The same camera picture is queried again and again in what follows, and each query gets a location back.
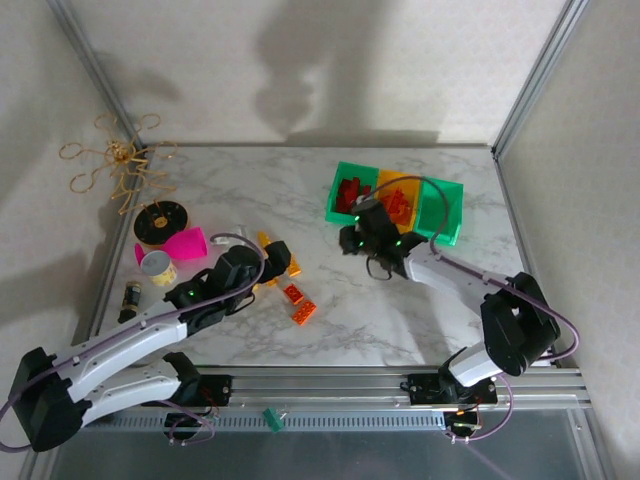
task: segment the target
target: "metal frame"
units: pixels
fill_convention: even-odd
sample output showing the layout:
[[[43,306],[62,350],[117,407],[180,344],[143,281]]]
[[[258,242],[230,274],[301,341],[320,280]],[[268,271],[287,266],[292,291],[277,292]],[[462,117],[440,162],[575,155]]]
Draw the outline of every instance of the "metal frame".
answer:
[[[47,0],[47,3],[105,105],[109,111],[116,116],[126,135],[129,138],[133,138],[135,135],[133,123],[129,120],[126,110],[113,90],[107,75],[100,66],[71,7],[69,7],[65,0]],[[142,150],[142,142],[139,139],[136,139],[134,144],[138,150]]]
[[[134,134],[133,124],[67,2],[65,0],[47,0],[47,3],[106,106],[116,115],[125,133],[132,137]],[[532,270],[533,265],[523,242],[523,236],[499,162],[538,98],[588,3],[589,0],[567,0],[560,18],[538,56],[534,68],[492,149],[518,248],[528,271]],[[143,148],[143,146],[139,140],[136,142],[137,148]],[[117,260],[122,254],[133,217],[132,213],[128,213],[118,222],[101,282],[99,299],[96,302],[91,324],[84,332],[86,339],[100,332],[102,318],[115,278]],[[393,416],[402,412],[427,414],[447,409],[441,406],[437,408],[431,406],[412,407],[406,392],[399,389],[400,382],[406,378],[408,373],[434,373],[436,371],[429,367],[205,366],[199,370],[203,374],[224,373],[234,376],[231,402],[229,407],[225,408],[225,411],[231,415],[250,415],[251,412],[255,414],[265,406],[272,407],[273,405],[286,406],[287,411],[293,412],[294,415],[296,412],[336,414],[336,412],[365,411],[384,412],[385,415]],[[526,375],[511,378],[510,383],[514,391],[514,408],[517,410],[566,409],[574,426],[574,439],[587,478],[613,478],[611,465],[606,462],[608,460],[606,455],[605,458],[600,458],[602,453],[598,453],[602,452],[602,448],[599,447],[601,439],[598,436],[597,423],[594,423],[595,417],[591,409],[591,402],[579,369],[531,368]],[[482,406],[481,409],[506,409],[507,392],[499,382],[497,393],[499,404],[493,407]],[[163,415],[168,412],[167,409],[137,407],[123,412],[123,415],[135,416],[140,415],[141,412],[149,414],[154,410]],[[20,478],[47,478],[56,456],[57,450],[43,454],[29,452]]]
[[[571,36],[588,4],[589,0],[567,0],[564,5],[560,17],[551,30],[547,42],[542,48],[540,55],[538,55],[536,63],[527,77],[527,81],[522,87],[502,130],[500,130],[496,138],[492,149],[496,161],[500,161],[500,159],[504,157],[511,142],[522,126],[524,119],[540,96],[544,84],[549,79],[553,68],[567,44],[567,40]]]
[[[203,375],[231,375],[229,411],[285,406],[289,411],[456,410],[457,405],[412,406],[400,383],[410,373],[437,373],[437,368],[408,367],[198,367]],[[579,369],[530,368],[509,378],[514,408],[589,408]],[[496,383],[499,404],[507,408],[506,388]]]

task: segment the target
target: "orange block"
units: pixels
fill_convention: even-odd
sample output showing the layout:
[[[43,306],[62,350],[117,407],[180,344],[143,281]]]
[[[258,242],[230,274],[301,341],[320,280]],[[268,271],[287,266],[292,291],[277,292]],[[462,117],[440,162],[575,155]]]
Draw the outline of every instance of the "orange block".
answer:
[[[300,270],[300,265],[298,265],[296,257],[294,257],[293,254],[291,255],[291,263],[289,264],[289,268],[287,269],[287,271],[289,272],[290,277],[295,277],[300,272],[302,272],[302,270]]]
[[[269,235],[267,235],[265,232],[258,232],[258,241],[260,242],[260,246],[262,247],[262,250],[264,250],[264,247],[266,247],[271,243],[271,239],[269,238]],[[278,279],[274,278],[267,282],[267,286],[273,287],[276,283],[278,283]]]
[[[291,300],[291,303],[293,303],[294,305],[299,304],[304,299],[304,295],[302,294],[302,292],[298,290],[298,287],[296,287],[293,283],[283,291],[287,298]]]
[[[296,322],[298,325],[302,325],[304,322],[306,322],[309,317],[311,315],[313,315],[313,312],[316,311],[316,306],[313,302],[310,302],[309,300],[307,300],[306,302],[304,302],[302,304],[302,306],[298,309],[298,311],[296,313],[293,314],[293,321]]]

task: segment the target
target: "orange lego brick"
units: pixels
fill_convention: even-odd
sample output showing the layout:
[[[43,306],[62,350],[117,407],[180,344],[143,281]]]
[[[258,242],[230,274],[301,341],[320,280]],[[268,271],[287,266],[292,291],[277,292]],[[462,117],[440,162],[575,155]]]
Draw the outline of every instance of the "orange lego brick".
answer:
[[[298,265],[298,262],[296,261],[296,257],[293,255],[291,255],[291,263],[289,264],[287,271],[289,272],[290,277],[295,277],[302,272],[302,270],[300,270],[300,265]]]
[[[294,305],[299,304],[304,299],[304,295],[302,294],[302,292],[298,290],[298,287],[296,287],[293,283],[283,291],[287,298],[291,300],[291,303],[293,303]]]
[[[302,306],[298,309],[298,311],[293,314],[291,318],[293,318],[293,321],[296,322],[298,325],[302,325],[304,322],[306,322],[309,319],[311,315],[313,315],[313,312],[315,311],[316,311],[315,304],[307,300],[302,304]]]

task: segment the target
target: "glass panel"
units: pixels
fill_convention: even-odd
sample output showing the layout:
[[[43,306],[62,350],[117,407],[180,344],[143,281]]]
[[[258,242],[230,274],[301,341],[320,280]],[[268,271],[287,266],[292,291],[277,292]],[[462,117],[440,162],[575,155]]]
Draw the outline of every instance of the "glass panel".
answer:
[[[485,413],[487,424],[503,412]],[[565,411],[515,412],[495,436],[451,445],[438,432],[219,433],[170,447],[160,433],[83,432],[54,479],[581,479]]]

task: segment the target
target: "cylindrical container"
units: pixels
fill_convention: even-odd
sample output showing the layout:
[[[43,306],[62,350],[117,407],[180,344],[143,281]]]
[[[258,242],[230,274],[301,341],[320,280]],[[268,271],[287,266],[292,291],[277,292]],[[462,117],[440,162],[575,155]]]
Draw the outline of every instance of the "cylindrical container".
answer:
[[[122,299],[122,309],[120,310],[118,323],[131,320],[138,314],[141,293],[142,286],[138,282],[127,282],[124,289],[124,298]]]
[[[161,250],[147,253],[140,263],[140,268],[153,284],[159,287],[171,285],[178,275],[169,255]]]

